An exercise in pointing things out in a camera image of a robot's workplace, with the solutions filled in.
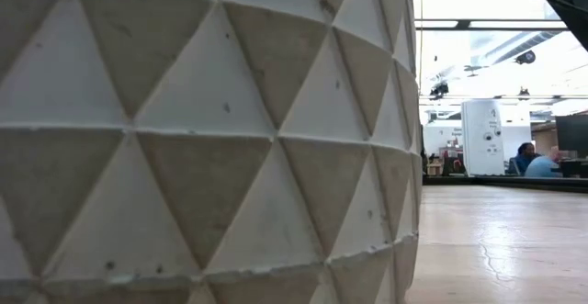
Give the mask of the white geometric plant pot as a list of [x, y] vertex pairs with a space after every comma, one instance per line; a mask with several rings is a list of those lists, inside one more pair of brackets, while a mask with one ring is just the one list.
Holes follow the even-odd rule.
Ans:
[[0, 304], [405, 304], [413, 0], [0, 0]]

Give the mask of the black monitor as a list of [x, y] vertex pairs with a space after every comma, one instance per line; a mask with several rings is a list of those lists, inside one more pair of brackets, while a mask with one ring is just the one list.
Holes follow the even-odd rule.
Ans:
[[556, 117], [558, 145], [562, 151], [588, 157], [588, 115]]

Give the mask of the person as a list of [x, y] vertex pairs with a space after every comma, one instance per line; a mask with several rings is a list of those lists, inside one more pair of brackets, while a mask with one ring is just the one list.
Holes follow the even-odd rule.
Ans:
[[527, 167], [525, 177], [529, 178], [562, 178], [559, 161], [561, 152], [557, 146], [550, 153], [536, 157]]
[[538, 157], [535, 145], [532, 142], [524, 142], [517, 149], [517, 155], [509, 159], [507, 173], [509, 175], [524, 175], [527, 167]]

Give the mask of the black aluminium rig frame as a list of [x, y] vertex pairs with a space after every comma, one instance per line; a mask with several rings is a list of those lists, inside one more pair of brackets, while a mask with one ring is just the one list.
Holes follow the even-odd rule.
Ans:
[[424, 186], [498, 186], [554, 192], [588, 194], [588, 179], [578, 178], [526, 178], [509, 176], [449, 177], [428, 176]]

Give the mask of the white pillar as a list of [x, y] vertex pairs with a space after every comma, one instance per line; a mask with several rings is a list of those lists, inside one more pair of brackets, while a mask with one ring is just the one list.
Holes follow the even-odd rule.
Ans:
[[473, 99], [461, 105], [463, 158], [469, 176], [504, 175], [503, 131], [498, 103]]

